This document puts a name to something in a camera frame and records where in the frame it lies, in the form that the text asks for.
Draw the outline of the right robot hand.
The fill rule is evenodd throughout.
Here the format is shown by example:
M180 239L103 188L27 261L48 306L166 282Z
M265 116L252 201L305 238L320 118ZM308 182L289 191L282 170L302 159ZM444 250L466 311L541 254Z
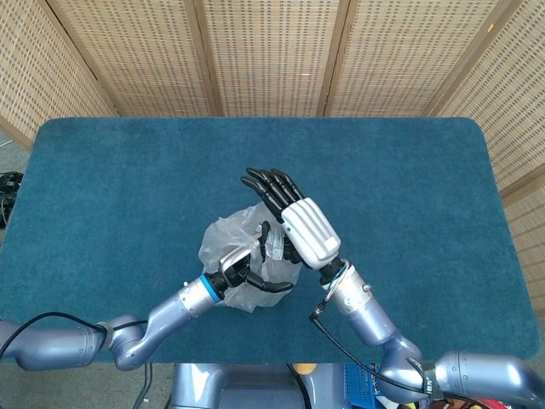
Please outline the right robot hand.
M291 176L278 169L248 168L246 172L241 182L256 192L309 268L320 270L339 258L340 237Z

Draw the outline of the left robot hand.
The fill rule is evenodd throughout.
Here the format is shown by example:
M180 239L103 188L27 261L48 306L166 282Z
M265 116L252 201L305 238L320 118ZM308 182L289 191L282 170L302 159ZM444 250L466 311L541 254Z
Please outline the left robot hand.
M218 262L218 273L227 288L236 288L242 284L250 284L257 290L278 294L294 287L290 282L265 281L250 268L251 246L240 245L223 256Z

